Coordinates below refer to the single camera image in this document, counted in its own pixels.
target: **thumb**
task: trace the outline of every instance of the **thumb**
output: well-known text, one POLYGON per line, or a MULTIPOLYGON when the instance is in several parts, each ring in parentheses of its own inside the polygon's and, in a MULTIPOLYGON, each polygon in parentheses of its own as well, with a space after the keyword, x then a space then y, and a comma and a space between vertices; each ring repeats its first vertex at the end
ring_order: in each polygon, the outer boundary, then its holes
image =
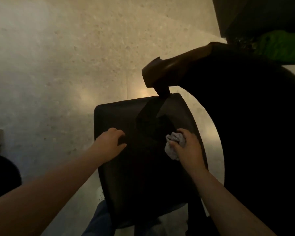
POLYGON ((174 148, 178 155, 181 154, 183 148, 177 142, 169 141, 169 145, 174 148))
POLYGON ((122 144, 120 144, 119 146, 117 146, 118 154, 119 154, 120 152, 122 152, 122 150, 125 149, 126 146, 127 146, 126 143, 122 143, 122 144))

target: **beige stone floor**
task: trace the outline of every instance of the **beige stone floor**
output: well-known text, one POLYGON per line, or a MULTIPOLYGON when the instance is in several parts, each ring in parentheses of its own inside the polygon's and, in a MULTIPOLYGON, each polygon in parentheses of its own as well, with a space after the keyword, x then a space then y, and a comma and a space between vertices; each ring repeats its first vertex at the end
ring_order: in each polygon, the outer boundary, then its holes
MULTIPOLYGON (((0 0, 0 128, 4 156, 24 182, 75 158, 93 141, 102 103, 156 95, 141 69, 211 41, 225 42, 212 0, 0 0)), ((204 108, 179 87, 210 171, 224 181, 220 140, 204 108)), ((95 172, 43 235, 80 235, 99 201, 95 172)), ((187 209, 162 217, 184 235, 187 209)), ((133 228, 116 234, 131 235, 133 228)))

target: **blue pants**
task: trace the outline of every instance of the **blue pants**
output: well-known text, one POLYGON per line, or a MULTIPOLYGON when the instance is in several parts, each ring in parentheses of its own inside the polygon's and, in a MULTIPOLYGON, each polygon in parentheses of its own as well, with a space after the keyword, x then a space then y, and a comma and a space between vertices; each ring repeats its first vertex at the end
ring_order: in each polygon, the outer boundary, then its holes
MULTIPOLYGON (((153 226, 160 224, 159 219, 146 222, 143 225, 135 225, 135 236, 158 236, 159 234, 153 230, 153 226)), ((110 214, 107 209, 106 201, 100 202, 96 208, 95 214, 90 221, 87 229, 82 236, 114 236, 115 229, 111 223, 110 214)))

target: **person's right arm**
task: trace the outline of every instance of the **person's right arm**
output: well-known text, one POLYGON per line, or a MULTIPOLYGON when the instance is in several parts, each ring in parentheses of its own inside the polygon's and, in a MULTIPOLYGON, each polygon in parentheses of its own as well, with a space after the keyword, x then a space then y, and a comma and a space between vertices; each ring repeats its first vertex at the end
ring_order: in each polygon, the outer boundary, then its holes
POLYGON ((186 138, 186 146, 182 148, 176 142, 170 142, 170 145, 196 184, 219 233, 222 236, 275 235, 206 170, 196 135, 185 129, 178 131, 186 138))

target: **chair seat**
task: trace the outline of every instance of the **chair seat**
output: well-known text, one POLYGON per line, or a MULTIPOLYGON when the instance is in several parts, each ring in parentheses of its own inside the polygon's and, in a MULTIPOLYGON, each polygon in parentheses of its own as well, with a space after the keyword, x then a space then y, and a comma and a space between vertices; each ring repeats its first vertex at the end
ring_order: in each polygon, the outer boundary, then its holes
POLYGON ((110 127, 126 136, 127 147, 103 164, 99 176, 113 226, 123 228, 168 213, 197 190, 179 161, 164 151, 166 134, 188 129, 202 140, 180 94, 102 104, 94 110, 94 137, 110 127))

